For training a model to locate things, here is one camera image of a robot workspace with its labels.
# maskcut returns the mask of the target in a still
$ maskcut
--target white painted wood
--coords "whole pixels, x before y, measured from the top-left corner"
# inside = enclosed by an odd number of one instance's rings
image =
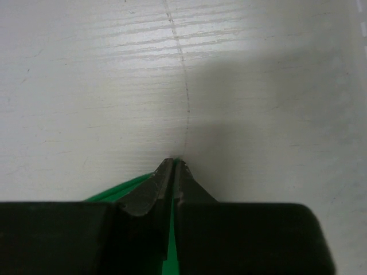
[[[308,205],[339,274],[365,275],[365,19],[345,2],[2,1],[0,200],[84,199],[183,156],[218,199]]]

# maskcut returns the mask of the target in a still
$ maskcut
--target white surface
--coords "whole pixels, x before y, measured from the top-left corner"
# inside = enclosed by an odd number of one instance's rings
[[[365,4],[2,1],[0,200],[183,156],[218,199],[308,205],[339,274],[366,275]]]

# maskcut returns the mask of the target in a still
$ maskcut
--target green fabric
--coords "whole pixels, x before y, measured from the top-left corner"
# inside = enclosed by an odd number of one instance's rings
[[[87,202],[113,202],[123,197],[131,190],[136,188],[139,184],[148,179],[152,173],[139,176],[135,179],[129,180],[128,182],[121,183],[111,189],[103,191],[95,196],[86,199]],[[170,236],[168,244],[168,259],[163,262],[162,275],[179,275],[178,261],[176,252],[176,241],[174,238],[174,226],[173,226],[173,204],[171,210],[170,220]]]

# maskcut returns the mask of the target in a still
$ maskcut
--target green object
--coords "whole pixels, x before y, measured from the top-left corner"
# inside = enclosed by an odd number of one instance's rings
[[[87,202],[113,202],[119,198],[125,196],[132,191],[146,179],[148,179],[153,173],[139,176],[128,182],[121,183],[113,188],[107,189],[97,195],[94,195],[88,199]],[[168,259],[163,262],[162,275],[179,275],[176,241],[174,238],[174,225],[173,225],[173,205],[171,208],[171,220],[170,220],[170,236],[168,244]]]

